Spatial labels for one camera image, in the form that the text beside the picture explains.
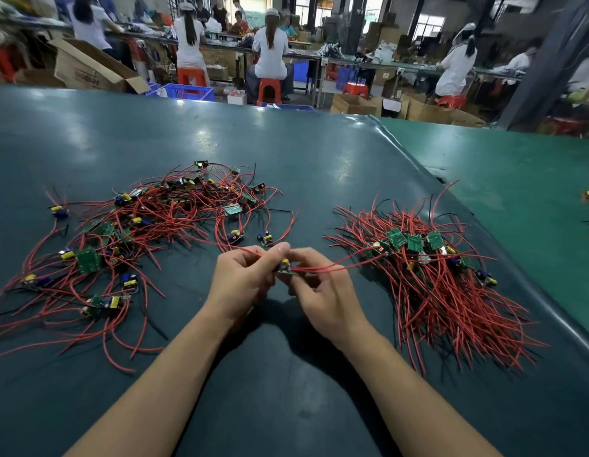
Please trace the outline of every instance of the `green table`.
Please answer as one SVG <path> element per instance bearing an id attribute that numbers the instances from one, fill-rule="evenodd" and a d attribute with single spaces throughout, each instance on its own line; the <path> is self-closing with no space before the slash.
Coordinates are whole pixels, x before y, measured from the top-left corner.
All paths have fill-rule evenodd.
<path id="1" fill-rule="evenodd" d="M 589 331 L 589 139 L 381 121 Z"/>

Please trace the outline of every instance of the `long black hair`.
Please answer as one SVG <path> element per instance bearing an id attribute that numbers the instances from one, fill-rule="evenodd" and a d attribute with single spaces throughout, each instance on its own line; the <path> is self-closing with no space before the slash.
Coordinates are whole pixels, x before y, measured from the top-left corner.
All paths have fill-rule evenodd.
<path id="1" fill-rule="evenodd" d="M 75 19 L 82 23 L 93 22 L 92 0 L 75 0 L 72 7 Z"/>
<path id="2" fill-rule="evenodd" d="M 273 40 L 275 38 L 275 30 L 280 23 L 280 16 L 265 16 L 265 25 L 267 33 L 267 45 L 269 49 L 273 49 Z"/>
<path id="3" fill-rule="evenodd" d="M 195 23 L 193 19 L 197 18 L 195 11 L 184 11 L 184 30 L 187 33 L 187 43 L 194 45 L 197 41 L 197 32 L 195 32 Z"/>
<path id="4" fill-rule="evenodd" d="M 461 33 L 459 39 L 464 42 L 468 41 L 468 47 L 466 48 L 466 57 L 469 58 L 476 51 L 476 42 L 474 41 L 474 30 L 464 30 Z"/>

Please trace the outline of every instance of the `gray pants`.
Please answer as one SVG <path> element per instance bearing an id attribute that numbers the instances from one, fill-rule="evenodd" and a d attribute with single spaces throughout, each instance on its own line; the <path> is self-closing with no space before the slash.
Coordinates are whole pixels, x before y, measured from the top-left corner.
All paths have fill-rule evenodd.
<path id="1" fill-rule="evenodd" d="M 256 104 L 256 101 L 259 99 L 260 78 L 254 73 L 255 67 L 253 64 L 245 72 L 245 92 L 248 96 L 248 104 Z M 294 67 L 291 64 L 287 64 L 286 70 L 288 74 L 286 78 L 281 80 L 282 98 L 294 92 Z"/>

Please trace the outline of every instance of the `pile of wires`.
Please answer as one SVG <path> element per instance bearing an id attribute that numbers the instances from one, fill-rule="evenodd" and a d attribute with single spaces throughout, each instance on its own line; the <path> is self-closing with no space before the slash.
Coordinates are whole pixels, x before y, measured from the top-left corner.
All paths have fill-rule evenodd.
<path id="1" fill-rule="evenodd" d="M 99 202 L 69 203 L 59 199 L 57 192 L 47 192 L 55 222 L 26 257 L 21 272 L 0 290 L 0 337 L 40 323 L 56 339 L 0 356 L 43 345 L 61 345 L 61 354 L 80 342 L 101 338 L 108 361 L 123 372 L 133 372 L 112 358 L 109 337 L 131 351 L 131 358 L 136 353 L 160 352 L 161 347 L 142 347 L 148 325 L 168 340 L 149 314 L 149 288 L 165 296 L 142 272 L 143 257 L 160 270 L 155 254 L 174 243 L 217 245 L 222 252 L 239 248 L 236 244 L 252 227 L 256 214 L 263 226 L 256 238 L 270 247 L 283 240 L 294 223 L 295 214 L 289 212 L 290 226 L 281 237 L 273 238 L 268 202 L 281 192 L 264 183 L 252 185 L 256 167 L 248 174 L 242 174 L 242 168 L 195 161 Z M 80 224 L 68 240 L 69 220 L 75 216 Z M 228 231 L 230 223 L 234 229 Z M 59 248 L 54 245 L 58 238 L 64 243 Z M 42 254 L 48 248 L 51 251 Z M 125 323 L 137 294 L 144 319 L 138 340 L 131 345 L 116 330 Z M 23 303 L 14 305 L 14 300 L 22 299 Z"/>
<path id="2" fill-rule="evenodd" d="M 497 281 L 483 263 L 494 258 L 476 253 L 457 216 L 447 214 L 450 222 L 436 224 L 445 216 L 434 215 L 438 199 L 433 209 L 432 198 L 422 199 L 430 202 L 427 221 L 419 215 L 423 204 L 416 212 L 392 202 L 392 211 L 381 213 L 374 202 L 370 212 L 357 215 L 335 206 L 345 225 L 325 238 L 332 246 L 364 255 L 355 266 L 374 267 L 373 277 L 393 299 L 395 338 L 401 349 L 407 346 L 416 370 L 419 365 L 425 374 L 419 350 L 423 341 L 453 354 L 459 368 L 462 360 L 472 368 L 476 356 L 503 368 L 522 369 L 522 358 L 534 363 L 531 347 L 546 345 L 523 332 L 531 323 L 527 310 L 495 291 Z"/>

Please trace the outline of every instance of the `hand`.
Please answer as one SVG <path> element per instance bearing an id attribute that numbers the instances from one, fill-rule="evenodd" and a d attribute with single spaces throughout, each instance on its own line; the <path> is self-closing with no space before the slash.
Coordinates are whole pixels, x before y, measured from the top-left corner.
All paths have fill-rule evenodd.
<path id="1" fill-rule="evenodd" d="M 273 270 L 289 251 L 290 245 L 281 242 L 269 250 L 253 245 L 219 255 L 204 304 L 206 314 L 229 328 L 242 321 L 253 304 L 264 300 L 269 288 L 275 285 Z"/>
<path id="2" fill-rule="evenodd" d="M 313 248 L 294 248 L 289 259 L 299 268 L 323 268 L 331 272 L 295 274 L 289 287 L 297 296 L 314 328 L 340 351 L 355 342 L 361 332 L 372 329 L 367 321 L 347 271 Z"/>

